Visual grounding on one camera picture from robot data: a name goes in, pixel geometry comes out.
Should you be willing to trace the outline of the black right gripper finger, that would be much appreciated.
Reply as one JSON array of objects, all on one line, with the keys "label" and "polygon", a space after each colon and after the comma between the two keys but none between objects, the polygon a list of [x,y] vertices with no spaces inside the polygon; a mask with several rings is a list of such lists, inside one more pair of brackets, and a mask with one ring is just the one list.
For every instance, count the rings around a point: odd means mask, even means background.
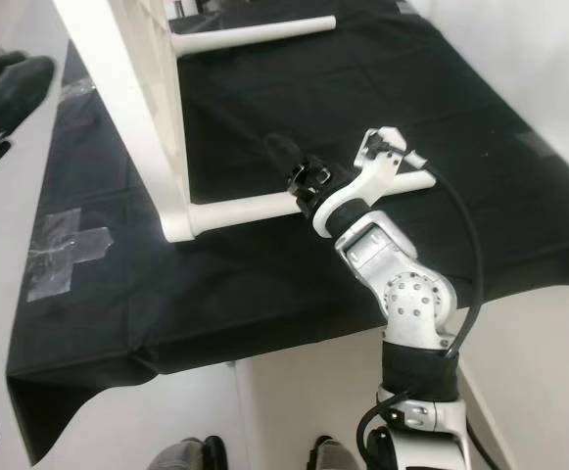
[{"label": "black right gripper finger", "polygon": [[306,153],[294,140],[285,135],[270,133],[261,142],[262,151],[276,173],[292,173],[306,162]]}]

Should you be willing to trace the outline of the grey robot foot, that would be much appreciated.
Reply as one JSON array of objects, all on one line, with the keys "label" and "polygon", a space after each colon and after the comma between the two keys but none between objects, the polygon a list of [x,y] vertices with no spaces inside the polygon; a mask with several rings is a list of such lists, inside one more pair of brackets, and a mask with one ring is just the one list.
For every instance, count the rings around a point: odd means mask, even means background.
[{"label": "grey robot foot", "polygon": [[225,443],[218,436],[190,436],[165,447],[145,470],[229,470]]},{"label": "grey robot foot", "polygon": [[319,436],[312,444],[306,470],[363,470],[359,457],[332,436]]}]

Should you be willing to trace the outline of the grey left robot foot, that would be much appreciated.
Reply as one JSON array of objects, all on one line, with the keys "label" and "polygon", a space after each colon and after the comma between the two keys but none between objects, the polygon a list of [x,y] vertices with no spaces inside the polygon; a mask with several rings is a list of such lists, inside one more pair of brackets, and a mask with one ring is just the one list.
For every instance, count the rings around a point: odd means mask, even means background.
[{"label": "grey left robot foot", "polygon": [[229,470],[225,443],[218,436],[190,436],[165,447],[145,470]]}]

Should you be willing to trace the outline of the white plastic table top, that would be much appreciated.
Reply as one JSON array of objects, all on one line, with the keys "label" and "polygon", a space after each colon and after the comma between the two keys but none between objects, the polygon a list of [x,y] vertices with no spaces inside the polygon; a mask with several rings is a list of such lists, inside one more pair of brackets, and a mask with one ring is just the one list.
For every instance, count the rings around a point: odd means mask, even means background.
[{"label": "white plastic table top", "polygon": [[165,238],[193,241],[184,113],[165,0],[57,0]]}]

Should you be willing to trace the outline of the grey right robot foot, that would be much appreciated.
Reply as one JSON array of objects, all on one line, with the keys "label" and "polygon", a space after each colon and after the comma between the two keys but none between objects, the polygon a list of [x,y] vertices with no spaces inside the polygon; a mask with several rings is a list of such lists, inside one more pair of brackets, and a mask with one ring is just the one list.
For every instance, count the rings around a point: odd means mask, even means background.
[{"label": "grey right robot foot", "polygon": [[306,470],[363,470],[359,457],[332,436],[319,436],[312,444]]}]

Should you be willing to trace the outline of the black tablecloth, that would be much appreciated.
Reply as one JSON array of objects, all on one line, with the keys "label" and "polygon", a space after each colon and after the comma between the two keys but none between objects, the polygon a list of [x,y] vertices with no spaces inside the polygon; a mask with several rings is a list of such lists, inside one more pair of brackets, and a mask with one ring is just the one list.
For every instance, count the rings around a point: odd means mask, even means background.
[{"label": "black tablecloth", "polygon": [[[203,24],[325,14],[335,30],[178,60],[199,201],[283,191],[266,135],[349,165],[366,129],[395,126],[471,211],[487,300],[569,286],[569,165],[529,142],[531,126],[427,20],[395,0],[283,0]],[[34,234],[72,210],[111,245],[73,266],[63,294],[30,299],[39,272],[24,271],[6,382],[30,461],[106,390],[382,326],[301,215],[169,243],[97,93],[59,106]]]}]

